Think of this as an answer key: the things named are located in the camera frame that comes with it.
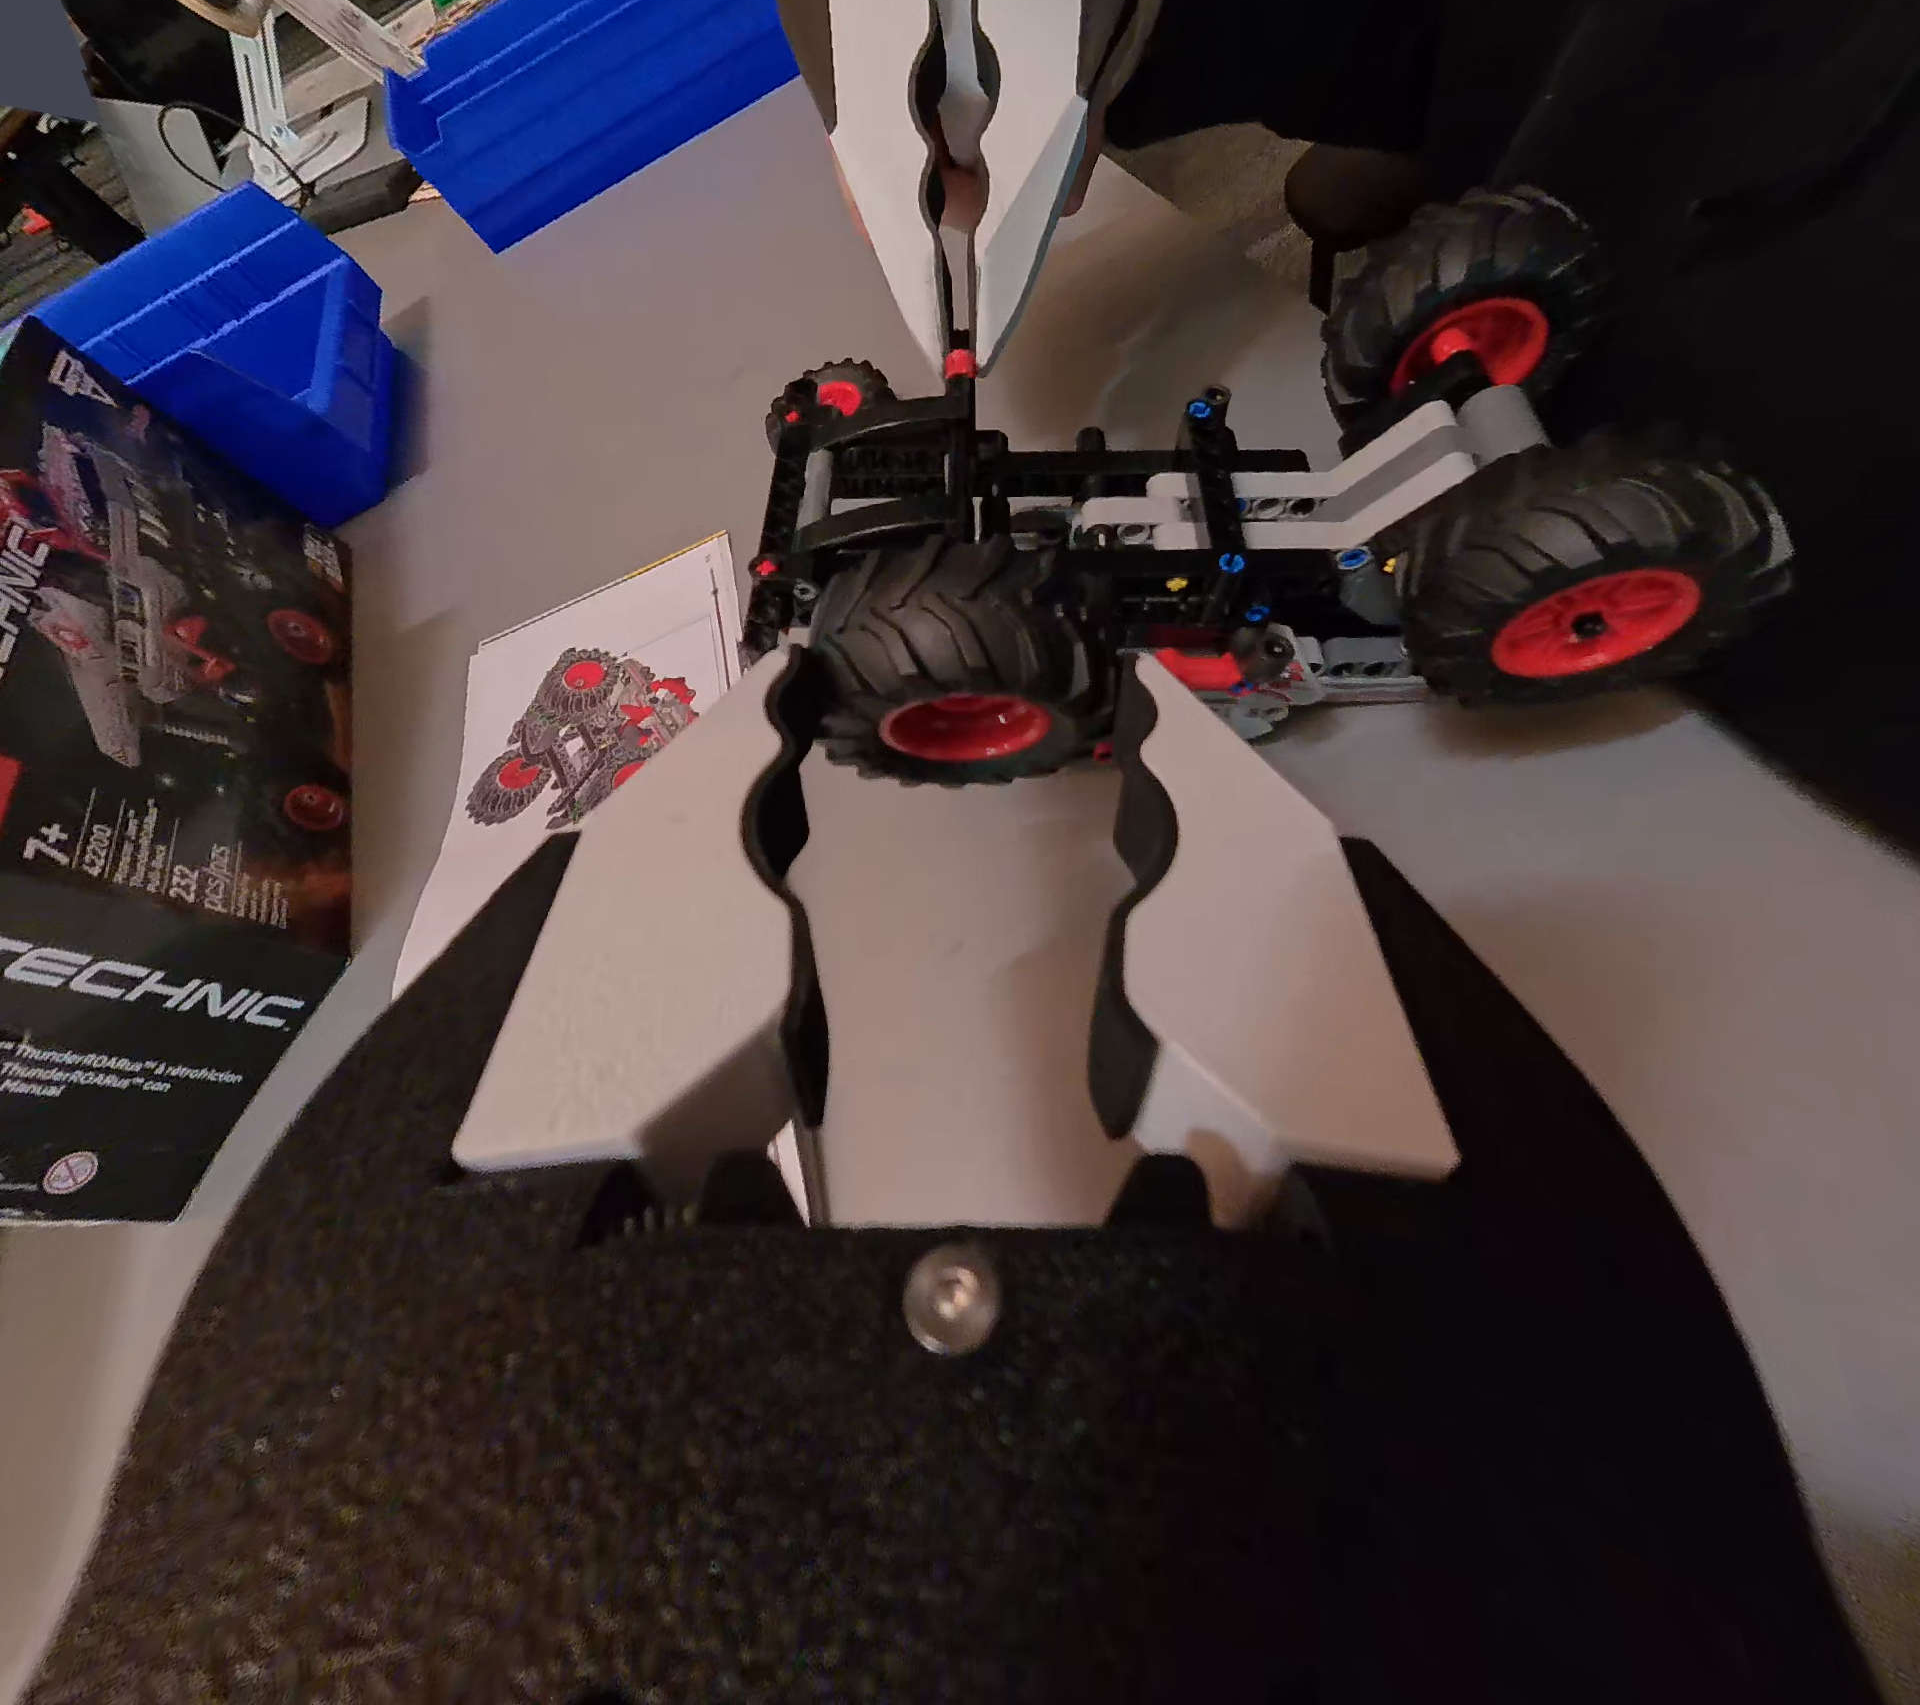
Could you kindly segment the white board stand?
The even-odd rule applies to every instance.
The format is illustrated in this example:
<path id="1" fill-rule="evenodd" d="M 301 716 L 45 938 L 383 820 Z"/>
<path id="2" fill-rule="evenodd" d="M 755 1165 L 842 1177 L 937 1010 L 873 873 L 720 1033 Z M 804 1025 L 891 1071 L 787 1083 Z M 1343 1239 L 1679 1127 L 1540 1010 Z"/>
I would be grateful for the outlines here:
<path id="1" fill-rule="evenodd" d="M 229 153 L 244 155 L 251 181 L 279 203 L 301 208 L 325 177 L 365 149 L 372 79 L 345 59 L 345 79 L 317 105 L 293 111 L 285 100 L 276 23 L 276 7 L 264 5 L 251 34 L 229 34 L 242 108 Z"/>

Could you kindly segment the small black wheel red hub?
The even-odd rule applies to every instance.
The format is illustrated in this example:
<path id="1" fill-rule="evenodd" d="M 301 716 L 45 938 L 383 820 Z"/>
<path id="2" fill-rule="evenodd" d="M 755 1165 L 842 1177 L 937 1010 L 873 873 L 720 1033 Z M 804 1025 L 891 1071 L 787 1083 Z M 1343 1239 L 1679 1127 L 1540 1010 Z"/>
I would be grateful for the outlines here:
<path id="1" fill-rule="evenodd" d="M 824 588 L 808 650 L 820 751 L 870 781 L 982 786 L 1091 754 L 1114 701 L 1053 554 L 1009 536 L 876 549 Z"/>
<path id="2" fill-rule="evenodd" d="M 768 406 L 764 436 L 780 450 L 782 433 L 814 414 L 853 417 L 898 399 L 887 375 L 863 357 L 835 357 L 791 378 Z"/>

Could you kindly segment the white paper sheet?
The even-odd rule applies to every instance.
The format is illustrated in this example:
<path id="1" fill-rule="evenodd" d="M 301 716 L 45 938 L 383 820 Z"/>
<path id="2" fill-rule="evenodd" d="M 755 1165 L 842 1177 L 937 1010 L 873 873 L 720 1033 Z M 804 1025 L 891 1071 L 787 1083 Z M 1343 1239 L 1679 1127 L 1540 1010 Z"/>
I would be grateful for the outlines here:
<path id="1" fill-rule="evenodd" d="M 260 3 L 299 20 L 329 52 L 373 76 L 382 71 L 415 76 L 426 67 L 418 47 L 397 37 L 354 0 L 260 0 Z"/>

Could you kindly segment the open instruction booklet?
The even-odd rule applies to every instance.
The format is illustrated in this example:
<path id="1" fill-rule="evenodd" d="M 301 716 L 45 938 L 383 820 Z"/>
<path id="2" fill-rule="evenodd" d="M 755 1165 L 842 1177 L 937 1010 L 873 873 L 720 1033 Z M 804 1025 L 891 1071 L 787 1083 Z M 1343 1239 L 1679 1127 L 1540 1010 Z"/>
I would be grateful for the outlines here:
<path id="1" fill-rule="evenodd" d="M 474 650 L 458 779 L 395 996 L 529 855 L 582 828 L 734 686 L 739 639 L 737 566 L 718 532 Z"/>

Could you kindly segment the black axle with red bush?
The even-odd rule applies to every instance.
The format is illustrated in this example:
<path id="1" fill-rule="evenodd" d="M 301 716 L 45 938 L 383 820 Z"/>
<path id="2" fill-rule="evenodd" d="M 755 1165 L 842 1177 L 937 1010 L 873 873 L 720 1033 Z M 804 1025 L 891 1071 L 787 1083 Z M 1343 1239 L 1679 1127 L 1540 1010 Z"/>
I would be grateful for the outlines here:
<path id="1" fill-rule="evenodd" d="M 948 269 L 948 322 L 941 357 L 944 391 L 972 420 L 977 403 L 974 351 L 972 232 L 941 225 L 941 263 Z"/>

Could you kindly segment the blue bin with marker tag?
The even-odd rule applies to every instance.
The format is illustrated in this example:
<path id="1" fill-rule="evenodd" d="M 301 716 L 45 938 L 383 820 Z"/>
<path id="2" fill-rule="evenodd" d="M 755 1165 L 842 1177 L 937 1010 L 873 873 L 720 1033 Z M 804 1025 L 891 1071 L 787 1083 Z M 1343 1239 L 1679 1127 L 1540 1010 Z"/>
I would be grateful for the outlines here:
<path id="1" fill-rule="evenodd" d="M 776 0 L 631 0 L 392 146 L 491 249 L 588 203 L 797 76 Z"/>

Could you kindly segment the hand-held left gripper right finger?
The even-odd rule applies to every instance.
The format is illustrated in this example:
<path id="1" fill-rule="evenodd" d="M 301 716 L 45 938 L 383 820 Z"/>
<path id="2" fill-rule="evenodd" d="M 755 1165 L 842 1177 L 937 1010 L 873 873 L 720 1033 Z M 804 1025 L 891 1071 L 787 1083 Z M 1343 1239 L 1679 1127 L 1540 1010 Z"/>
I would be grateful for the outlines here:
<path id="1" fill-rule="evenodd" d="M 1163 661 L 1126 663 L 1087 1033 L 1101 1130 L 1215 1228 L 1300 1167 L 1440 1183 L 1459 1150 L 1341 838 Z"/>

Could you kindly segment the black toy set box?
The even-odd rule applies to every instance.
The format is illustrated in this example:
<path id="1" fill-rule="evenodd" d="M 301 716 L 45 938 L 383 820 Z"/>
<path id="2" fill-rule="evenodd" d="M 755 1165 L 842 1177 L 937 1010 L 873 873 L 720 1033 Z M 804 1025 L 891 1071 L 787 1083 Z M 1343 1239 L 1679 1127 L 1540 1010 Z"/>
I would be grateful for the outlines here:
<path id="1" fill-rule="evenodd" d="M 1 1214 L 173 1220 L 352 946 L 340 541 L 38 318 L 1 362 Z"/>

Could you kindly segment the grey desk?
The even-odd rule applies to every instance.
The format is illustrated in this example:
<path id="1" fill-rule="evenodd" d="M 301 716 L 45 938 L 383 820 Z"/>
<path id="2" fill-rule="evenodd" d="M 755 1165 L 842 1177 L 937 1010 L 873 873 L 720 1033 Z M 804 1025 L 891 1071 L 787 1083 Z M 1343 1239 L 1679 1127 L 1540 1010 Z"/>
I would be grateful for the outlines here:
<path id="1" fill-rule="evenodd" d="M 697 537 L 741 556 L 762 414 L 845 351 L 924 363 L 791 84 L 491 253 L 444 203 L 348 232 L 419 374 L 415 474 L 348 532 L 359 949 L 178 1222 L 4 1235 L 4 1700 L 98 1532 L 138 1404 L 253 1175 L 390 1002 L 450 816 L 467 654 Z M 1521 711 L 1309 711 L 1269 760 L 1372 838 L 1623 1120 L 1704 1250 L 1818 1505 L 1886 1695 L 1916 1700 L 1916 869 L 1670 692 Z M 926 1220 L 879 1165 L 924 1116 L 876 1046 L 954 966 L 1024 1122 L 1005 1197 L 1108 1197 L 1122 1150 L 1069 1110 L 1119 892 L 1114 781 L 926 795 L 805 774 L 835 1036 L 827 1178 L 845 1214 Z"/>

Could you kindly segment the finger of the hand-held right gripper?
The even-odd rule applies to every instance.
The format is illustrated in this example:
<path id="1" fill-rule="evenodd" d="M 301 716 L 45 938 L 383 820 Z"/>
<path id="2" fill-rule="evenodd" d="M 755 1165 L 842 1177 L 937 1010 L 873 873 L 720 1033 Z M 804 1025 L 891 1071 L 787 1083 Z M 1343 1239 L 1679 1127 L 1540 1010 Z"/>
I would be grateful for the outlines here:
<path id="1" fill-rule="evenodd" d="M 952 337 L 952 291 L 939 217 L 934 134 L 922 76 L 937 64 L 935 0 L 827 0 L 838 171 L 901 320 L 930 366 Z"/>
<path id="2" fill-rule="evenodd" d="M 968 232 L 968 313 L 988 370 L 1017 325 L 1086 151 L 1084 0 L 960 0 L 972 54 L 968 116 L 976 216 Z"/>

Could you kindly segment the toy brick monster truck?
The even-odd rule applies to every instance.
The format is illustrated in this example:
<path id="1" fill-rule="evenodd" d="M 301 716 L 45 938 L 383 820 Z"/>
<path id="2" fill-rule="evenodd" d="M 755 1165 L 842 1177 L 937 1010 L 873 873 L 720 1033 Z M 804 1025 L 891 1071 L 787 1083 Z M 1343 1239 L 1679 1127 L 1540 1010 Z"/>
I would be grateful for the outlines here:
<path id="1" fill-rule="evenodd" d="M 1791 582 L 1764 483 L 1667 431 L 1551 439 L 1537 399 L 1613 313 L 1589 221 L 1540 187 L 1423 203 L 1331 289 L 1340 453 L 1247 447 L 1205 387 L 1166 447 L 1016 447 L 945 393 L 785 427 L 739 660 L 805 642 L 876 549 L 1009 536 L 1053 554 L 1111 663 L 1163 661 L 1237 737 L 1307 704 L 1541 706 L 1660 684 Z"/>

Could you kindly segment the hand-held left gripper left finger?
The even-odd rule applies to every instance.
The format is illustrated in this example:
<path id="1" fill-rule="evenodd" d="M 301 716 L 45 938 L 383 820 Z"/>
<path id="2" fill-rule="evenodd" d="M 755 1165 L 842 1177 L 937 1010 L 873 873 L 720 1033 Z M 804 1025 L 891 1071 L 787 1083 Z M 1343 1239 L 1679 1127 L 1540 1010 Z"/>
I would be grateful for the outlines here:
<path id="1" fill-rule="evenodd" d="M 777 648 L 588 818 L 451 1138 L 459 1170 L 634 1162 L 685 1204 L 791 1130 L 801 1217 L 827 1222 L 827 1017 L 789 885 L 824 710 L 822 666 Z"/>

